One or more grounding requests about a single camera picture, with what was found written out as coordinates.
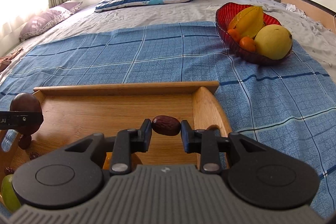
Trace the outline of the crumpled clothes at left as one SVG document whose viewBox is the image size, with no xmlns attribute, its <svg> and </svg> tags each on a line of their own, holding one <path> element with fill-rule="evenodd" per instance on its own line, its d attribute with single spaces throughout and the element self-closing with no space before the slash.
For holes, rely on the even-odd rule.
<svg viewBox="0 0 336 224">
<path fill-rule="evenodd" d="M 17 57 L 23 51 L 23 47 L 19 47 L 11 51 L 7 56 L 3 56 L 0 59 L 0 72 L 3 72 L 12 62 L 12 60 Z"/>
</svg>

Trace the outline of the wooden serving tray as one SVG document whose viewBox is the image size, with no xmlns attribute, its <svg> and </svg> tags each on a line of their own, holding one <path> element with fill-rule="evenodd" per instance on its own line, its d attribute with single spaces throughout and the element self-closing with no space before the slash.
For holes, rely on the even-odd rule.
<svg viewBox="0 0 336 224">
<path fill-rule="evenodd" d="M 32 152 L 44 155 L 93 133 L 115 136 L 157 115 L 226 134 L 230 124 L 214 96 L 218 87 L 217 81 L 197 81 L 36 88 L 44 121 L 27 151 L 15 141 L 1 152 L 1 167 L 18 169 L 29 162 Z M 213 178 L 197 170 L 201 159 L 184 152 L 180 136 L 153 134 L 149 151 L 139 153 L 139 158 L 142 164 L 135 173 L 112 178 L 92 200 L 76 206 L 75 213 L 97 218 L 117 210 L 139 213 L 148 207 L 195 214 L 211 197 Z"/>
</svg>

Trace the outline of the small orange in bowl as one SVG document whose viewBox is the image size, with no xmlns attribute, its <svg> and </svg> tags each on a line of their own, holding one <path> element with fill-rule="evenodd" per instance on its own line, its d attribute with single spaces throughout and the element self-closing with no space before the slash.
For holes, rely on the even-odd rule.
<svg viewBox="0 0 336 224">
<path fill-rule="evenodd" d="M 227 30 L 227 33 L 230 35 L 230 37 L 236 42 L 239 43 L 241 39 L 241 35 L 236 29 L 229 29 Z"/>
<path fill-rule="evenodd" d="M 240 39 L 239 46 L 248 52 L 256 52 L 255 41 L 248 36 L 244 36 Z"/>
</svg>

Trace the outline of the yellow starfruit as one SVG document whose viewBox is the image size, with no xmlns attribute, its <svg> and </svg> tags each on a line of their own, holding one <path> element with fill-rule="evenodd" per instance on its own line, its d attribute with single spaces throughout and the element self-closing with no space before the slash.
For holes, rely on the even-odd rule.
<svg viewBox="0 0 336 224">
<path fill-rule="evenodd" d="M 265 26 L 264 12 L 261 6 L 251 6 L 240 11 L 228 24 L 229 30 L 236 30 L 243 38 L 254 38 Z"/>
</svg>

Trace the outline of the red jujube date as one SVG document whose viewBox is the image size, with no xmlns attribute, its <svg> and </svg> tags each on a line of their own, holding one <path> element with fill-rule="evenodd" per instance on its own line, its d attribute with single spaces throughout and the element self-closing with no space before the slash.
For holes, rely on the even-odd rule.
<svg viewBox="0 0 336 224">
<path fill-rule="evenodd" d="M 174 117 L 159 115 L 154 117 L 151 127 L 160 135 L 176 136 L 180 133 L 181 123 Z"/>
</svg>

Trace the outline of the blue checked cloth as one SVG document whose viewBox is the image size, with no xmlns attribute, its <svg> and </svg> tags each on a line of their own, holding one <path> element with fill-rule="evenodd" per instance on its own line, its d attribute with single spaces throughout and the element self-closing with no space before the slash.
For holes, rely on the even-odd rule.
<svg viewBox="0 0 336 224">
<path fill-rule="evenodd" d="M 213 22 L 82 34 L 33 47 L 1 84 L 1 109 L 37 86 L 217 81 L 234 131 L 296 157 L 319 175 L 312 208 L 335 210 L 335 82 L 298 42 L 281 63 L 236 57 Z"/>
</svg>

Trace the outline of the dark purple passion fruit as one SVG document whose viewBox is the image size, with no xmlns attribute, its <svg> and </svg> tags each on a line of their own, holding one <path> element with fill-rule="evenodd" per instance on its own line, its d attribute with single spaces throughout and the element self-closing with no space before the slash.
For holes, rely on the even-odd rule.
<svg viewBox="0 0 336 224">
<path fill-rule="evenodd" d="M 41 104 L 39 100 L 30 93 L 20 93 L 16 95 L 11 101 L 10 111 L 39 113 L 33 115 L 31 123 L 16 129 L 16 131 L 22 135 L 34 134 L 44 121 Z"/>
</svg>

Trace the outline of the grey bed sheet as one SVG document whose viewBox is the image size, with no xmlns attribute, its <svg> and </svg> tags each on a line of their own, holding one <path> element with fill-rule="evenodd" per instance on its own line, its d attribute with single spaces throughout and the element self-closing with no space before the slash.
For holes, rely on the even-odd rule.
<svg viewBox="0 0 336 224">
<path fill-rule="evenodd" d="M 276 18 L 290 30 L 294 39 L 335 79 L 335 34 L 308 16 L 287 10 L 286 4 L 274 0 L 194 0 L 189 3 L 137 6 L 106 12 L 95 12 L 91 5 L 81 9 L 44 34 L 21 43 L 23 50 L 1 73 L 4 81 L 23 57 L 39 44 L 49 43 L 80 34 L 108 32 L 153 24 L 215 21 L 215 11 L 227 2 L 250 4 Z"/>
</svg>

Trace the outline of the green apple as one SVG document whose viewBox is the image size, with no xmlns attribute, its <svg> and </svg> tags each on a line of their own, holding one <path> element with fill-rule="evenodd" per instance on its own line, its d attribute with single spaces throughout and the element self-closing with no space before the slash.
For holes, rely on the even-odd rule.
<svg viewBox="0 0 336 224">
<path fill-rule="evenodd" d="M 21 207 L 21 203 L 19 202 L 17 195 L 14 192 L 12 180 L 13 175 L 9 174 L 3 178 L 1 184 L 3 203 L 11 213 L 17 211 Z"/>
</svg>

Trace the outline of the yellow mango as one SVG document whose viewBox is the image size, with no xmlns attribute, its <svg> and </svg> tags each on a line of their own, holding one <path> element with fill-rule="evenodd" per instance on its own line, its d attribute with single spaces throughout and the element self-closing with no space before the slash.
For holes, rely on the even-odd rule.
<svg viewBox="0 0 336 224">
<path fill-rule="evenodd" d="M 271 24 L 255 36 L 256 52 L 272 60 L 284 58 L 292 48 L 292 35 L 285 27 Z"/>
</svg>

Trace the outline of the large brownish orange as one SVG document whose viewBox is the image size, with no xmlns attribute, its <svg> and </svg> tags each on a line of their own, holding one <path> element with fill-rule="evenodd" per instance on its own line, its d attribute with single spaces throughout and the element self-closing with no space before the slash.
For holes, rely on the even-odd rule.
<svg viewBox="0 0 336 224">
<path fill-rule="evenodd" d="M 135 170 L 138 165 L 142 165 L 142 161 L 136 153 L 132 153 L 130 156 L 114 157 L 112 152 L 107 152 L 102 168 L 104 170 L 110 170 L 110 167 L 117 163 L 126 164 L 131 168 L 131 171 Z"/>
</svg>

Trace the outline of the purple pillow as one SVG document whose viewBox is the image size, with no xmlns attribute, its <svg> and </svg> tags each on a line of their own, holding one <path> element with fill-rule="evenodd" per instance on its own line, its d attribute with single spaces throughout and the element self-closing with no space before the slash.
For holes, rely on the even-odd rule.
<svg viewBox="0 0 336 224">
<path fill-rule="evenodd" d="M 82 2 L 66 2 L 33 16 L 22 28 L 19 41 L 44 34 L 80 10 Z"/>
</svg>

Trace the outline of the small dates in tray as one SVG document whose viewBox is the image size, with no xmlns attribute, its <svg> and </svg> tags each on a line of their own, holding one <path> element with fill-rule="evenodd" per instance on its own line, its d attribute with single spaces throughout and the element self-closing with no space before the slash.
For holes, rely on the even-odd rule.
<svg viewBox="0 0 336 224">
<path fill-rule="evenodd" d="M 1 141 L 1 177 L 13 174 L 19 166 L 42 155 L 32 147 L 31 135 L 19 136 L 18 141 L 6 151 Z"/>
</svg>

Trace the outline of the red glass fruit bowl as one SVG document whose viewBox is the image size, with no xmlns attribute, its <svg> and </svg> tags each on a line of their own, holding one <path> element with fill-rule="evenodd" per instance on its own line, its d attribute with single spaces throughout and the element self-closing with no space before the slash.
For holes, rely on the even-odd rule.
<svg viewBox="0 0 336 224">
<path fill-rule="evenodd" d="M 259 55 L 258 53 L 253 53 L 244 50 L 239 46 L 239 43 L 236 42 L 232 36 L 227 32 L 229 30 L 228 25 L 232 19 L 244 9 L 250 7 L 255 7 L 254 5 L 242 5 L 234 2 L 228 2 L 224 4 L 221 8 L 216 11 L 215 22 L 217 25 L 217 31 L 221 37 L 222 42 L 227 46 L 237 57 L 242 58 L 243 60 L 257 65 L 262 66 L 271 66 L 276 65 L 284 61 L 291 53 L 292 47 L 289 48 L 289 51 L 286 55 L 280 60 L 272 60 L 266 56 Z"/>
</svg>

